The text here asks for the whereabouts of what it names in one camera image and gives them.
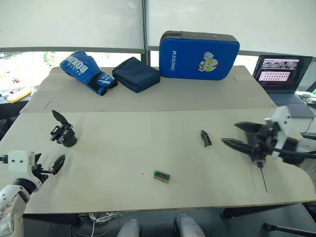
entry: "navy blue bag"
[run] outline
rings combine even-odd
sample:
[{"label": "navy blue bag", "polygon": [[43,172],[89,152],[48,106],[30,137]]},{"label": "navy blue bag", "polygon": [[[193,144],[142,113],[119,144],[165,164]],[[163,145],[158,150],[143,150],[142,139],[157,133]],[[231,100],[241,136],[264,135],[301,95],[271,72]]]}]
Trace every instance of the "navy blue bag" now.
[{"label": "navy blue bag", "polygon": [[136,93],[160,82],[160,72],[158,70],[134,57],[115,67],[112,74],[115,79]]},{"label": "navy blue bag", "polygon": [[60,63],[60,67],[99,95],[104,95],[107,88],[113,88],[118,84],[116,79],[101,71],[94,59],[83,51],[68,56]]}]

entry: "boxing glove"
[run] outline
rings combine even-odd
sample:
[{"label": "boxing glove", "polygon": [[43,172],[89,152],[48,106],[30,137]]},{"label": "boxing glove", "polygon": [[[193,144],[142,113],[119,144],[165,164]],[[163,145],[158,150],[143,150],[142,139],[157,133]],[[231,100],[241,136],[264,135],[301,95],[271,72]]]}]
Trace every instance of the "boxing glove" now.
[{"label": "boxing glove", "polygon": [[86,84],[99,95],[104,95],[108,88],[117,86],[118,81],[101,71],[91,56],[77,51],[60,63],[61,69],[68,75]]}]

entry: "floor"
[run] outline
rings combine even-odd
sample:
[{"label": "floor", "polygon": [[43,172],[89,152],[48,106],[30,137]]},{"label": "floor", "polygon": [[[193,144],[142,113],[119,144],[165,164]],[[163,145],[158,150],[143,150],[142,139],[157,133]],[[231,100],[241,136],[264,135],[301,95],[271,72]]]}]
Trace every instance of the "floor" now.
[{"label": "floor", "polygon": [[[119,229],[130,219],[137,219],[143,227],[144,237],[173,237],[173,221],[187,214],[201,226],[207,237],[295,237],[282,232],[266,232],[262,224],[268,222],[316,232],[316,224],[302,204],[286,206],[261,213],[222,220],[222,209],[186,209],[166,211],[126,212],[110,223],[96,224],[94,236],[116,237]],[[92,224],[86,217],[80,228],[70,228],[49,222],[25,220],[25,237],[80,237],[91,236]]]}]

